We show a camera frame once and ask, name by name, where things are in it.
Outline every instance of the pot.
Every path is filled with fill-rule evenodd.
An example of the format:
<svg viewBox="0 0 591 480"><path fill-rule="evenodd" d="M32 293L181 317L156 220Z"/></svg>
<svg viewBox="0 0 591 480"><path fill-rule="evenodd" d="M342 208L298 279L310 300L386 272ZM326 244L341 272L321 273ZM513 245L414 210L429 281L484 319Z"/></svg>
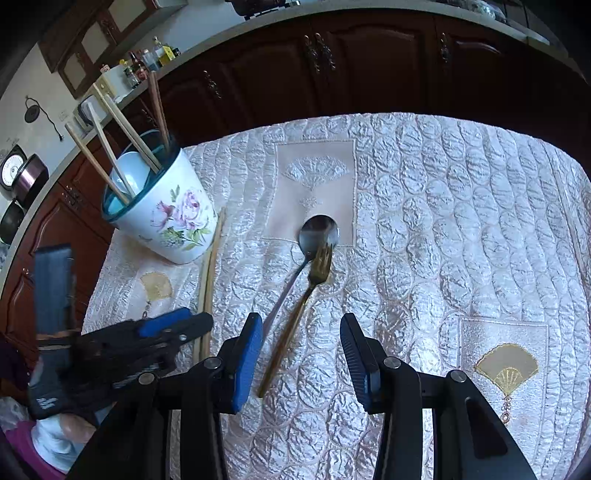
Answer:
<svg viewBox="0 0 591 480"><path fill-rule="evenodd" d="M0 240L10 245L24 218L25 212L18 206L17 201L10 202L2 220L0 220Z"/></svg>
<svg viewBox="0 0 591 480"><path fill-rule="evenodd" d="M33 154L18 169L12 184L12 198L28 210L49 179L49 171L37 154Z"/></svg>

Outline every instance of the fork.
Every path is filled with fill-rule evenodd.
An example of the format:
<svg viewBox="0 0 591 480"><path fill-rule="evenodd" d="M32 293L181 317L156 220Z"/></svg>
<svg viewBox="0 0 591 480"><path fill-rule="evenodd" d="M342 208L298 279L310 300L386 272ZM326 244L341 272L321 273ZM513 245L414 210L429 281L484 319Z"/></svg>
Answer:
<svg viewBox="0 0 591 480"><path fill-rule="evenodd" d="M279 338L279 342L273 350L273 356L271 357L271 361L267 365L267 369L265 370L265 376L263 377L261 386L259 387L259 398L262 398L267 392L267 390L269 390L271 380L273 380L273 376L279 369L279 364L285 356L285 352L287 352L287 347L289 346L291 339L293 338L296 332L296 328L300 323L300 318L302 313L304 312L306 302L310 298L310 295L312 295L314 289L321 283L324 283L328 278L331 262L332 245L325 244L323 247L319 248L315 259L312 261L312 266L310 267L310 274L308 275L308 281L310 282L310 285L308 286L308 289L304 293L304 296L301 298L297 307L292 312L291 317L287 322L287 325L285 326L283 333L281 334L281 338Z"/></svg>

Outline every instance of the table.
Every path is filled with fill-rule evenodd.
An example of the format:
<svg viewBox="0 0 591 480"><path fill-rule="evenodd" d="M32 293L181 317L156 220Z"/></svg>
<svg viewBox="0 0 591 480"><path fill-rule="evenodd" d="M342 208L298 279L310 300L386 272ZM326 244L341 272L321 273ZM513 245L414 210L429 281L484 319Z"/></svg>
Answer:
<svg viewBox="0 0 591 480"><path fill-rule="evenodd" d="M526 135L411 113L292 121L186 152L215 207L228 209L212 352L249 312L271 311L303 260L295 238L306 218L340 226L332 274L268 395L254 389L305 274L263 345L248 402L223 418L232 479L372 478L381 417L356 401L344 312L419 371L464 370L539 478L574 469L591 437L591 183L572 158ZM201 259L172 265L116 231L84 332L140 318L148 291L150 315L195 308L200 270ZM190 348L178 365L191 365ZM424 428L432 478L428 415Z"/></svg>

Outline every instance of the flower print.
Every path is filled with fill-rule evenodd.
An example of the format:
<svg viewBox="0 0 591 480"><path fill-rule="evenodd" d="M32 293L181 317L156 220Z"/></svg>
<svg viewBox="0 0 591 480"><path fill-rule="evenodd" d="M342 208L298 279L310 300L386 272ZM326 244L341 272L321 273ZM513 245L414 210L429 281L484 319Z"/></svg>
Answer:
<svg viewBox="0 0 591 480"><path fill-rule="evenodd" d="M188 230L199 230L207 225L207 215L191 190L185 192L173 217L180 228Z"/></svg>
<svg viewBox="0 0 591 480"><path fill-rule="evenodd" d="M166 226L175 211L174 205L166 205L162 201L156 205L156 208L152 210L152 226L155 226L158 230L162 230Z"/></svg>

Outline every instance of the upper cabinet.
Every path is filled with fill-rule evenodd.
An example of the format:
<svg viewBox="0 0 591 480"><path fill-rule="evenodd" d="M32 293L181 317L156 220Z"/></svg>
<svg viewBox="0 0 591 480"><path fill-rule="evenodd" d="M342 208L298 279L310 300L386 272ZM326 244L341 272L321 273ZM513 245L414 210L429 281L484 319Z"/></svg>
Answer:
<svg viewBox="0 0 591 480"><path fill-rule="evenodd" d="M77 0L39 42L50 71L75 98L187 0Z"/></svg>

